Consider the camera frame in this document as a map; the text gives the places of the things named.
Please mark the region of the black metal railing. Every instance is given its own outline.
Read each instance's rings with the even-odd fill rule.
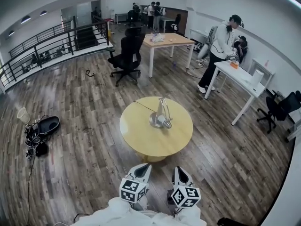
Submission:
[[[108,25],[104,20],[56,33],[54,36],[26,48],[0,67],[0,71],[3,70],[0,80],[6,87],[33,69],[35,69],[34,73],[39,71],[45,63],[53,59],[66,54],[74,55],[79,50],[104,43],[109,45]]]
[[[11,58],[17,56],[18,54],[22,53],[27,48],[30,48],[31,46],[47,39],[52,36],[55,36],[56,34],[66,32],[71,29],[71,21],[62,23],[60,25],[54,26],[52,28],[49,28],[43,32],[38,33],[37,35],[31,37],[30,39],[24,41],[20,45],[14,47],[10,52]]]

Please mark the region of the round yellow tabletop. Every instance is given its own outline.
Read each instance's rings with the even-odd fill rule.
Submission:
[[[144,161],[161,161],[179,152],[192,136],[193,125],[189,113],[171,99],[166,99],[166,102],[172,118],[172,127],[155,128],[150,125],[149,117],[153,111],[157,111],[159,98],[138,99],[124,110],[120,118],[120,131],[124,140],[143,156]]]

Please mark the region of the railing post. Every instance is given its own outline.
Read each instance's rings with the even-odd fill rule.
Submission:
[[[17,80],[16,80],[16,77],[15,77],[15,75],[14,75],[14,72],[13,72],[13,70],[12,70],[12,69],[11,69],[11,67],[10,67],[10,64],[9,64],[9,62],[8,62],[8,66],[9,66],[9,69],[10,69],[10,71],[11,71],[11,73],[12,73],[12,75],[13,75],[13,77],[14,77],[15,81],[17,81]]]
[[[37,57],[37,60],[38,60],[38,65],[42,68],[42,63],[40,61],[40,57],[39,57],[37,48],[35,46],[34,46],[34,51],[36,52],[36,57]]]
[[[106,32],[106,35],[107,35],[107,45],[109,46],[109,32],[108,32],[108,23],[105,23],[105,32]]]
[[[69,40],[69,44],[70,44],[70,48],[71,48],[71,53],[72,53],[72,55],[74,55],[69,32],[68,32],[68,40]]]

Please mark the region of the person wearing black cap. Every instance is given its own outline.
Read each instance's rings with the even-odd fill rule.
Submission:
[[[201,93],[206,93],[205,87],[208,87],[211,82],[216,68],[214,63],[224,61],[227,56],[232,55],[232,44],[236,40],[235,30],[240,25],[243,26],[241,18],[238,15],[232,15],[228,22],[223,22],[217,27],[210,49],[208,68],[198,83],[198,89]]]

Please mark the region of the wooden tabletop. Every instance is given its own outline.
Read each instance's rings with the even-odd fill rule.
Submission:
[[[150,34],[147,34],[145,36],[145,39],[143,41],[143,44],[145,44],[148,47],[162,47],[162,46],[179,46],[179,45],[189,45],[194,44],[194,41],[187,39],[181,35],[178,35],[176,33],[162,33],[165,35],[165,39],[163,42],[150,42]]]
[[[177,102],[166,99],[172,118],[171,129],[154,128],[149,116],[157,111],[159,97],[145,97],[131,103],[120,118],[120,131],[126,143],[135,151],[152,157],[169,156],[182,150],[193,131],[189,113]]]

